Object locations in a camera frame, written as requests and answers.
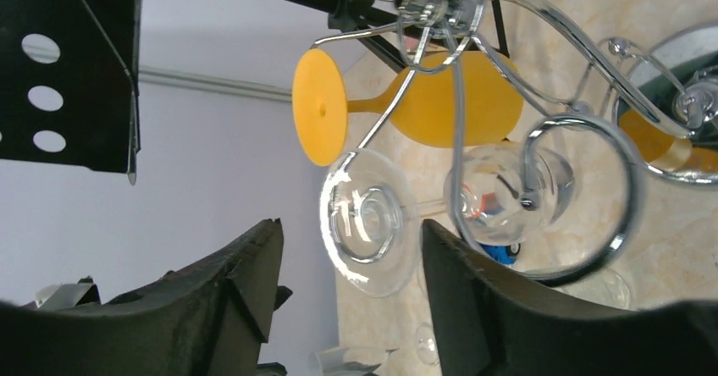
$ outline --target beige marble countertop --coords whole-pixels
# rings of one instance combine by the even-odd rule
[[[692,25],[718,19],[718,0],[550,0],[595,41],[625,36],[645,47]],[[583,72],[585,60],[547,24],[509,3],[503,3],[511,58],[532,83],[557,94],[569,94]],[[483,29],[491,35],[492,14]],[[350,99],[376,97],[395,74],[368,54],[345,74]],[[591,103],[599,103],[606,84],[591,80]],[[354,147],[377,119],[368,113],[350,116],[347,148]],[[510,139],[520,141],[539,119],[528,105]],[[536,240],[524,244],[522,259],[532,265],[546,258],[546,250],[559,250],[560,263],[585,256],[592,241],[602,241],[621,213],[616,157],[602,140],[589,133],[561,132],[547,141],[574,165],[582,182],[581,194],[564,217]],[[387,124],[370,147],[400,165],[418,202],[441,197],[450,150],[424,147]],[[649,308],[677,299],[718,298],[718,193],[676,187],[653,177],[648,181],[646,213],[638,235],[613,265],[631,286],[634,307]],[[436,217],[447,228],[448,218]],[[438,366],[421,363],[414,351],[414,331],[430,323],[427,300],[417,278],[394,296],[364,296],[337,276],[340,341],[346,346],[400,348],[383,374],[424,376],[441,374]]]

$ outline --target glass stem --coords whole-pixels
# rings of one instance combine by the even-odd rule
[[[446,213],[444,198],[417,203],[417,213],[421,218],[430,218]]]

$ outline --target clear glass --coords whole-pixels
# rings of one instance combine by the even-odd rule
[[[556,153],[539,148],[540,207],[525,210],[519,202],[520,159],[521,147],[511,142],[476,147],[465,156],[462,211],[481,244],[522,242],[559,217],[572,200],[571,167]],[[347,152],[329,167],[320,196],[324,246],[340,274],[359,290],[373,297],[390,296],[417,266],[421,217],[446,206],[439,200],[418,208],[405,176],[388,158],[368,149]]]
[[[436,346],[434,327],[429,323],[422,323],[414,334],[417,342],[417,356],[423,364],[436,366],[439,364],[439,348]]]
[[[520,203],[522,148],[508,141],[475,147],[464,156],[461,189],[462,214],[474,239],[484,245],[509,246],[528,239],[560,217],[574,197],[576,178],[571,166],[558,154],[539,148],[539,207],[533,211]],[[450,200],[450,173],[444,197]]]
[[[527,270],[525,273],[540,274],[543,271],[557,269],[561,269],[561,267]],[[576,283],[556,287],[554,290],[603,306],[622,310],[632,309],[631,289],[621,275],[612,268],[603,268],[592,276]]]
[[[314,354],[317,376],[368,376],[381,374],[381,367],[392,352],[390,349],[338,346]]]
[[[421,248],[416,203],[384,155],[357,149],[337,159],[324,181],[319,218],[332,263],[369,296],[389,296],[411,278]]]

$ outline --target ceiling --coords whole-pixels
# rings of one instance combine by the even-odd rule
[[[331,33],[326,14],[282,0],[143,0],[141,64],[289,88],[300,56]],[[343,70],[366,53],[356,41],[327,50]]]

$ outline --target blue object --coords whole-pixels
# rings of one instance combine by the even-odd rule
[[[496,262],[501,264],[513,264],[516,261],[516,256],[511,253],[511,246],[481,245],[481,247]]]

